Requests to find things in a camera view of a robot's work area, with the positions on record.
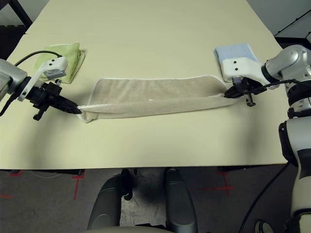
black cable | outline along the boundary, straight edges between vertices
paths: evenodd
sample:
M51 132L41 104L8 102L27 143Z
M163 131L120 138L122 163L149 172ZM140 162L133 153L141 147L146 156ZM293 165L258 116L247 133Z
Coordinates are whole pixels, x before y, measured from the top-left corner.
M258 196L255 198L255 200L253 201L251 207L249 207L249 210L247 211L243 222L240 226L240 230L239 233L243 232L243 228L245 226L245 223L248 219L248 217L250 216L252 210L254 209L254 207L256 206L257 202L259 201L259 199L262 197L262 195L265 193L265 191L267 191L267 189L270 187L270 185L280 176L280 174L285 171L285 169L289 166L290 162L287 162L287 164L266 184L266 186L262 189L262 191L258 194Z
M24 57L23 59L19 60L18 62L15 63L15 66L17 67L19 64L21 64L23 61L27 60L28 58L38 54L38 53L51 53L51 54L54 54L56 55L57 57L61 57L62 55L56 53L56 52L52 52L52 51L47 51L47 50L40 50L40 51L37 51L37 52L33 52L33 53L30 53L28 54L26 57Z
M252 90L249 90L249 91L243 91L242 93L243 94L257 93L257 92L259 92L259 91L261 91L263 89L266 89L267 87L278 85L278 84L283 84L283 83L295 83L295 84L311 87L311 84L300 82L300 81L295 80L295 79L288 79L288 80L278 81L278 82L275 82L275 83L269 83L269 84L267 84L265 86L257 87L257 88L254 88Z

beige towel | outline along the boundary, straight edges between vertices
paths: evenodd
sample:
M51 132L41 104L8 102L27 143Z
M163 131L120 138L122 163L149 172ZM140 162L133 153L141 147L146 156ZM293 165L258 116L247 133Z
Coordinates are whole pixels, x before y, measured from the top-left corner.
M217 108L233 104L227 99L222 80L204 75L182 79L102 78L88 105L79 106L78 117L89 122L98 118L160 115Z

black table leg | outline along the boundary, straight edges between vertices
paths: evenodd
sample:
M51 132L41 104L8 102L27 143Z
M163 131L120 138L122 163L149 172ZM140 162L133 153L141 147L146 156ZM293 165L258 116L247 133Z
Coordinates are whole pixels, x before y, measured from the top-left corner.
M18 0L11 0L9 5L13 9L13 11L17 14L20 20L23 22L26 28L29 28L30 25L33 23L27 13L24 11Z

floor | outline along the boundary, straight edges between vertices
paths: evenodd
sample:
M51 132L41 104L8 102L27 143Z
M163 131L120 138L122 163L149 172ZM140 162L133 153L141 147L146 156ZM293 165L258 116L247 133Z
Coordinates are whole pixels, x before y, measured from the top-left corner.
M216 167L181 167L190 190L200 233L237 232L250 204L283 165L231 172ZM122 200L121 225L165 225L163 168L139 169L130 201ZM87 169L82 177L68 174L0 171L1 233L77 233L86 229L97 194L120 169ZM244 232L254 232L258 219L283 232L290 214L296 168L290 166L271 186L251 214Z

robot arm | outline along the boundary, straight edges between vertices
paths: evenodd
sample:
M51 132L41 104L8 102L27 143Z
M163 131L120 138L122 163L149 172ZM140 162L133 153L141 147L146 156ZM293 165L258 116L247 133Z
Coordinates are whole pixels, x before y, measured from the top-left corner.
M55 83L45 83L39 80L43 73L49 80L65 76L66 67L65 57L51 59L42 64L31 78L27 76L25 71L0 59L0 101L6 94L11 95L0 112L0 116L4 114L15 99L19 101L28 99L35 108L39 109L39 112L34 116L35 120L40 120L49 106L63 112L80 114L81 111L77 108L76 103L59 95L62 90L60 80L56 80Z
M300 45L289 46L265 64L253 65L255 71L248 71L252 72L252 75L244 72L244 75L232 77L233 86L225 93L227 98L237 98L250 93L256 95L266 91L265 86L285 83L290 119L280 124L279 136L284 157L298 167L292 195L292 222L304 219L304 224L311 222L310 66L309 49ZM303 230L302 222L299 222L298 227L300 232L310 231L310 225L304 229L307 231Z

